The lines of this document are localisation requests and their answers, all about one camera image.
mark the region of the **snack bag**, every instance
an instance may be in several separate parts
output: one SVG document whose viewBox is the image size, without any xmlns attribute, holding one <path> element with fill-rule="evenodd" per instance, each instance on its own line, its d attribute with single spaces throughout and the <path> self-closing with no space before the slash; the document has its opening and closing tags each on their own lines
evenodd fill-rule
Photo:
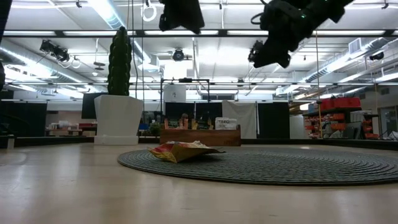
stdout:
<svg viewBox="0 0 398 224">
<path fill-rule="evenodd" d="M 156 158 L 178 163 L 195 156 L 211 154 L 211 153 L 224 153 L 216 149 L 205 146 L 199 141 L 187 142 L 167 142 L 154 149 L 148 148 Z"/>
</svg>

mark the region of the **floor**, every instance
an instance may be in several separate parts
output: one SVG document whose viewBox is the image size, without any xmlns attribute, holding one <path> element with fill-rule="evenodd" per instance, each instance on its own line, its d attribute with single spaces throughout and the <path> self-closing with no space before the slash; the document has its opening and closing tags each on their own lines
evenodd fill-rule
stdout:
<svg viewBox="0 0 398 224">
<path fill-rule="evenodd" d="M 398 152 L 291 146 L 398 157 Z M 92 144 L 0 151 L 0 222 L 77 223 L 397 223 L 398 184 L 278 187 L 149 174 L 119 165 L 145 149 Z"/>
</svg>

